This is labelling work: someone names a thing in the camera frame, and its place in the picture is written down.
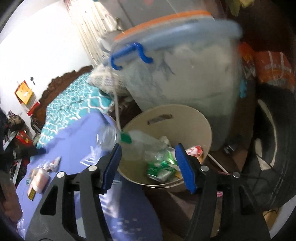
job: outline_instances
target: blue bin handle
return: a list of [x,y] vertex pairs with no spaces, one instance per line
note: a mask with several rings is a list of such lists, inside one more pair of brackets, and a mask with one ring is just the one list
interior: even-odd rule
[[122,66],[115,65],[114,60],[116,60],[117,58],[120,58],[124,55],[128,55],[135,50],[137,50],[139,57],[141,58],[141,60],[143,62],[145,62],[147,64],[153,63],[153,58],[147,57],[144,54],[143,45],[138,42],[134,42],[134,43],[120,49],[118,52],[116,52],[110,56],[111,67],[115,70],[122,70]]

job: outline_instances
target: wooden headboard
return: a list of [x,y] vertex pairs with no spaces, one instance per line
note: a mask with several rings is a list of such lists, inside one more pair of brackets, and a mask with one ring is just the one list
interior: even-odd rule
[[52,79],[47,89],[43,92],[39,102],[40,105],[34,110],[31,116],[31,127],[34,131],[36,130],[36,125],[40,130],[45,123],[46,107],[52,102],[63,90],[65,90],[74,80],[76,80],[80,75],[88,73],[93,69],[92,66],[85,66],[81,68],[78,72],[72,71],[66,73],[61,77],[56,77]]

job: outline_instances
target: metal bolt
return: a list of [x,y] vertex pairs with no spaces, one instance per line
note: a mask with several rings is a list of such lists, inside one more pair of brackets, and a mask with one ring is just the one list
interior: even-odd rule
[[89,166],[89,171],[93,172],[96,170],[96,168],[97,168],[96,165],[91,165]]
[[64,175],[65,175],[64,172],[59,172],[59,173],[57,174],[57,177],[58,177],[58,178],[61,178],[61,177],[63,177]]
[[203,171],[203,172],[207,172],[209,170],[209,167],[208,166],[201,166],[200,169]]
[[239,178],[239,177],[240,177],[239,172],[234,172],[234,173],[232,173],[232,175],[233,175],[235,178]]

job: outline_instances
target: plastic bottle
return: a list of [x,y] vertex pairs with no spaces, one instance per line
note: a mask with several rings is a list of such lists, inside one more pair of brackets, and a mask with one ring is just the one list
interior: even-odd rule
[[120,132],[114,126],[102,126],[98,130],[97,143],[102,150],[111,151],[116,143],[122,146],[122,156],[125,160],[137,161],[143,159],[144,152],[158,152],[167,144],[139,130],[128,133]]

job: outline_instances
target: beige trash can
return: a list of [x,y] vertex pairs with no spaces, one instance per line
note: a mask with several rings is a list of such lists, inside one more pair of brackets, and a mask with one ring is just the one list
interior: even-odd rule
[[[207,119],[198,110],[186,105],[168,104],[144,111],[132,119],[123,132],[140,130],[155,138],[166,136],[172,147],[182,143],[187,149],[200,145],[203,148],[203,160],[207,156],[211,143],[212,131]],[[118,171],[127,180],[151,188],[161,188],[171,192],[185,190],[183,179],[160,184],[146,175],[145,161],[122,159]]]

